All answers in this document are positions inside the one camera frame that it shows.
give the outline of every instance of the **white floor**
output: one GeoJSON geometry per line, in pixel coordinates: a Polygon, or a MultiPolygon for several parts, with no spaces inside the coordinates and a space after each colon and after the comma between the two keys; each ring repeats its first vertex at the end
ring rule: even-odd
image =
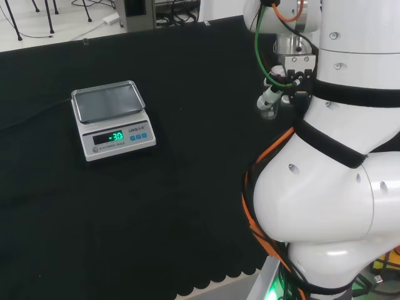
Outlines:
{"type": "MultiPolygon", "coordinates": [[[[22,36],[23,40],[18,41],[14,28],[11,27],[0,11],[0,52],[70,41],[94,29],[96,26],[99,26],[103,23],[104,17],[115,12],[115,10],[109,6],[95,4],[88,8],[89,15],[92,19],[92,22],[88,22],[84,7],[73,6],[71,5],[71,1],[72,0],[56,0],[59,14],[54,14],[53,1],[48,1],[52,26],[55,32],[52,34],[52,38],[33,39],[31,37],[22,36]]],[[[31,0],[9,0],[9,5],[16,20],[18,30],[30,36],[49,36],[51,34],[44,0],[36,0],[35,2],[40,12],[35,11],[31,0]]],[[[11,21],[4,1],[0,0],[0,6],[7,18],[11,21]]],[[[102,25],[77,39],[96,38],[120,33],[125,33],[125,30],[124,28],[120,28],[117,22],[113,25],[102,25]]]]}

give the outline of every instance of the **black strap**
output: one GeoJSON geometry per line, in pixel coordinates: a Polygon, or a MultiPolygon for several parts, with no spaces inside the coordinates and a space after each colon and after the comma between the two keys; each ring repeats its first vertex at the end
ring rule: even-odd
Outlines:
{"type": "Polygon", "coordinates": [[[354,106],[400,108],[400,90],[398,89],[341,86],[316,79],[313,95],[327,101],[354,106]]]}
{"type": "Polygon", "coordinates": [[[303,119],[297,119],[293,127],[294,132],[304,142],[346,167],[356,169],[367,158],[366,155],[358,153],[312,127],[303,119]]]}

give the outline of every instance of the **green led digits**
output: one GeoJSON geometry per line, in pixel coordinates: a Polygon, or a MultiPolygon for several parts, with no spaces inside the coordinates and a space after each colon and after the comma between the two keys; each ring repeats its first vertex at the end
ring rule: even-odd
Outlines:
{"type": "Polygon", "coordinates": [[[123,139],[123,138],[124,138],[124,135],[120,132],[113,133],[112,137],[110,137],[110,139],[113,141],[119,141],[120,139],[123,139]]]}

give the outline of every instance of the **white cable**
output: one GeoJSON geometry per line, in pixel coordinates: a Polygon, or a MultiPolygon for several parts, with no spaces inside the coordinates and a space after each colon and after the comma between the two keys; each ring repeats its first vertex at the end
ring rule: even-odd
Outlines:
{"type": "Polygon", "coordinates": [[[97,25],[95,28],[93,28],[93,29],[91,29],[91,30],[89,30],[89,31],[86,31],[85,33],[82,33],[82,34],[80,34],[80,35],[74,37],[73,39],[70,39],[69,41],[71,42],[71,41],[75,41],[75,40],[77,40],[77,39],[80,39],[80,38],[83,37],[84,35],[86,35],[86,34],[88,34],[88,33],[91,33],[92,31],[96,30],[97,28],[100,28],[100,27],[103,26],[103,25],[105,25],[105,22],[101,23],[100,25],[97,25]]]}

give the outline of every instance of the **black fabric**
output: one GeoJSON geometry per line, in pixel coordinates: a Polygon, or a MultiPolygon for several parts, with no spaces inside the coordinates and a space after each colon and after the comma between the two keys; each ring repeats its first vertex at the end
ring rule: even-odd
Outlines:
{"type": "Polygon", "coordinates": [[[366,89],[314,82],[314,96],[336,103],[370,108],[400,108],[400,89],[366,89]]]}
{"type": "Polygon", "coordinates": [[[236,17],[0,53],[0,128],[133,80],[157,137],[88,164],[68,103],[0,132],[0,299],[168,300],[263,266],[241,174],[293,114],[260,117],[253,43],[236,17]]]}
{"type": "Polygon", "coordinates": [[[297,118],[293,127],[296,134],[314,149],[351,169],[358,168],[367,158],[366,155],[358,153],[312,127],[303,119],[297,118]]]}

